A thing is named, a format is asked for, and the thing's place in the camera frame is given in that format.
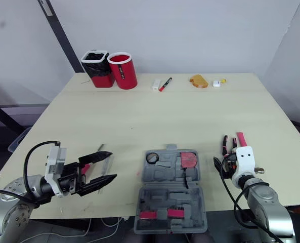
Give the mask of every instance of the table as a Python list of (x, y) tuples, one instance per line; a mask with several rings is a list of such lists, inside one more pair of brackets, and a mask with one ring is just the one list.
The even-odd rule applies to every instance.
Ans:
[[(151, 90), (155, 78), (172, 82), (162, 93)], [(278, 192), (283, 205), (300, 205), (300, 134), (272, 96), (252, 73), (203, 74), (211, 83), (226, 78), (220, 88), (192, 86), (192, 74), (138, 74), (138, 86), (121, 90), (96, 89), (85, 73), (77, 73), (52, 101), (0, 172), (0, 189), (22, 176), (24, 158), (31, 147), (47, 140), (61, 141), (67, 148), (66, 163), (93, 153), (100, 144), (114, 153), (110, 174), (117, 173), (101, 194), (84, 197), (53, 197), (34, 210), (34, 219), (63, 219), (133, 216), (144, 153), (165, 149), (175, 143), (179, 149), (199, 153), (201, 181), (207, 211), (230, 210), (231, 200), (213, 166), (221, 158), (225, 134), (244, 132), (253, 147), (258, 175)], [(31, 156), (29, 175), (44, 174), (49, 146)], [(102, 162), (92, 166), (87, 180), (100, 175)], [(238, 195), (230, 180), (231, 192)], [(240, 202), (247, 208), (245, 200)]]

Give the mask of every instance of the red cylinder container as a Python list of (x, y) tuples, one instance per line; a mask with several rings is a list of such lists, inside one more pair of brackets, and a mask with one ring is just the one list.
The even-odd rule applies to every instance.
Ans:
[(130, 53), (116, 52), (110, 54), (107, 60), (121, 89), (129, 90), (138, 84)]

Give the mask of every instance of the white cable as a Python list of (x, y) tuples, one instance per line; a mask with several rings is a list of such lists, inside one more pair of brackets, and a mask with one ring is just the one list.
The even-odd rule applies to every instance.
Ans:
[(112, 225), (106, 224), (106, 223), (104, 222), (103, 218), (101, 218), (101, 222), (103, 222), (103, 224), (104, 224), (105, 226), (107, 226), (107, 227), (114, 227), (116, 224), (118, 224), (118, 223), (115, 223), (115, 224), (112, 224)]
[(186, 239), (187, 239), (187, 242), (188, 242), (188, 243), (190, 243), (190, 240), (189, 240), (189, 238), (188, 238), (188, 235), (187, 235), (187, 234), (185, 234), (185, 237), (186, 237)]
[(112, 233), (112, 234), (110, 234), (110, 235), (108, 235), (108, 236), (99, 238), (99, 239), (94, 239), (94, 240), (88, 241), (87, 243), (92, 243), (92, 242), (99, 241), (99, 240), (101, 240), (101, 239), (106, 239), (106, 238), (109, 238), (109, 237), (113, 236), (113, 235), (117, 232), (117, 230), (118, 230), (119, 223), (120, 223), (120, 218), (118, 218), (118, 221), (117, 221), (117, 223), (116, 223), (117, 226), (116, 226), (116, 229), (115, 229), (114, 233)]
[(26, 241), (28, 241), (30, 239), (33, 239), (35, 237), (38, 237), (38, 236), (41, 236), (41, 235), (45, 235), (45, 234), (52, 234), (52, 235), (56, 235), (56, 236), (63, 237), (63, 238), (84, 237), (84, 236), (86, 236), (88, 234), (88, 232), (90, 230), (90, 225), (91, 225), (91, 219), (89, 220), (88, 229), (87, 229), (87, 231), (84, 234), (80, 234), (80, 235), (61, 235), (61, 234), (52, 233), (52, 232), (50, 232), (50, 233), (42, 233), (42, 234), (37, 234), (37, 235), (34, 235), (34, 236), (30, 237), (30, 238), (27, 238), (27, 239), (21, 241), (20, 243), (24, 243), (24, 242), (26, 242)]

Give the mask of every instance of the gray tool case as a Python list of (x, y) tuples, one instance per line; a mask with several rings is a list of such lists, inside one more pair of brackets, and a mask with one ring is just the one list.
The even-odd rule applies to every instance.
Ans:
[[(197, 157), (194, 168), (181, 166), (181, 152), (192, 152)], [(159, 160), (149, 164), (146, 157), (156, 153)], [(207, 231), (204, 195), (200, 181), (199, 158), (196, 150), (177, 149), (169, 144), (166, 150), (148, 150), (144, 157), (142, 182), (134, 221), (136, 234), (203, 233)], [(183, 218), (168, 217), (168, 209), (183, 209)], [(140, 212), (156, 212), (156, 219), (140, 219)]]

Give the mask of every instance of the cable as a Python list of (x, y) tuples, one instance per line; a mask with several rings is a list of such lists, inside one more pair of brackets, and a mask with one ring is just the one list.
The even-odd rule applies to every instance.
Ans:
[(28, 197), (31, 200), (34, 200), (35, 196), (34, 196), (32, 190), (31, 190), (31, 188), (29, 187), (29, 184), (28, 184), (28, 178), (27, 178), (28, 160), (29, 160), (29, 157), (31, 156), (31, 154), (33, 153), (34, 150), (36, 150), (38, 147), (40, 147), (42, 145), (50, 144), (50, 143), (54, 143), (55, 145), (60, 146), (60, 142), (58, 142), (58, 141), (46, 141), (46, 142), (43, 142), (43, 143), (36, 144), (34, 147), (31, 148), (31, 150), (28, 152), (28, 154), (27, 154), (27, 156), (25, 158), (24, 170), (23, 170), (23, 178), (24, 178), (24, 185), (25, 185), (25, 189), (27, 191), (27, 195), (28, 195)]
[(188, 235), (187, 235), (187, 234), (185, 234), (185, 237), (186, 237), (186, 239), (187, 239), (187, 242), (188, 242), (188, 243), (190, 243), (190, 240), (189, 240), (189, 238), (188, 238)]
[(118, 223), (115, 223), (115, 224), (109, 225), (109, 224), (106, 224), (106, 223), (104, 222), (103, 218), (101, 218), (100, 220), (101, 220), (101, 222), (103, 222), (103, 224), (104, 224), (105, 226), (107, 226), (107, 227), (114, 227), (116, 224), (118, 224)]
[(114, 233), (112, 233), (112, 234), (110, 234), (110, 235), (108, 235), (108, 236), (99, 238), (99, 239), (94, 239), (94, 240), (88, 241), (87, 243), (92, 243), (92, 242), (99, 241), (99, 240), (101, 240), (101, 239), (106, 239), (106, 238), (112, 237), (112, 236), (117, 232), (119, 223), (120, 223), (120, 219), (118, 218), (118, 221), (117, 221), (117, 223), (116, 223), (117, 226), (116, 226), (116, 229), (115, 229)]
[[(231, 194), (229, 188), (227, 187), (227, 185), (226, 185), (226, 183), (225, 183), (224, 176), (223, 176), (223, 166), (224, 166), (224, 163), (225, 163), (225, 162), (226, 162), (226, 159), (223, 159), (222, 164), (221, 164), (221, 168), (220, 168), (220, 176), (221, 176), (222, 183), (223, 183), (223, 185), (224, 185), (224, 187), (225, 187), (225, 189), (226, 189), (228, 195), (230, 196), (232, 202), (235, 204), (235, 199), (234, 199), (233, 195)], [(239, 211), (240, 211), (241, 213), (243, 213), (245, 216), (247, 216), (248, 218), (250, 218), (249, 215), (248, 215), (248, 214), (247, 214), (247, 213), (246, 213), (239, 205), (237, 205), (237, 208), (239, 209)], [(237, 222), (238, 222), (240, 225), (242, 225), (243, 227), (245, 227), (245, 228), (248, 228), (248, 229), (257, 229), (256, 226), (244, 224), (244, 223), (242, 222), (242, 220), (238, 220)]]
[(50, 233), (42, 233), (42, 234), (37, 234), (37, 235), (34, 235), (32, 237), (29, 237), (29, 238), (21, 241), (20, 243), (24, 243), (24, 242), (26, 242), (26, 241), (28, 241), (30, 239), (33, 239), (35, 237), (38, 237), (38, 236), (41, 236), (41, 235), (45, 235), (45, 234), (52, 234), (52, 235), (56, 235), (56, 236), (59, 236), (59, 237), (62, 237), (62, 238), (84, 237), (84, 236), (86, 236), (88, 234), (88, 232), (90, 230), (90, 225), (91, 225), (91, 219), (89, 219), (89, 226), (88, 226), (87, 231), (84, 234), (81, 234), (81, 235), (61, 235), (61, 234), (52, 233), (52, 232), (50, 232)]
[(20, 199), (28, 204), (34, 204), (35, 202), (30, 200), (29, 198), (26, 198), (26, 197), (23, 197), (21, 195), (18, 195), (18, 194), (15, 194), (13, 192), (10, 192), (10, 191), (5, 191), (5, 190), (0, 190), (0, 194), (5, 194), (5, 195), (8, 195), (8, 196), (13, 196), (17, 199)]
[[(236, 206), (240, 200), (240, 198), (242, 197), (243, 194), (245, 194), (251, 187), (254, 187), (254, 186), (257, 186), (257, 185), (266, 185), (266, 186), (269, 186), (269, 183), (267, 182), (258, 182), (258, 183), (254, 183), (254, 184), (251, 184), (251, 185), (248, 185), (247, 187), (245, 187), (243, 189), (243, 191), (241, 191), (241, 193), (237, 196), (236, 200), (235, 200), (235, 203), (234, 203), (234, 207), (233, 207), (233, 212), (234, 212), (234, 215), (237, 215), (236, 214)], [(272, 233), (270, 230), (268, 230), (263, 224), (261, 224), (259, 221), (257, 221), (256, 219), (250, 217), (250, 220), (256, 224), (260, 229), (262, 229), (265, 233), (267, 233), (270, 237), (274, 238), (276, 240), (276, 242), (279, 242), (279, 243), (283, 243), (283, 241), (278, 237), (276, 236), (274, 233)]]

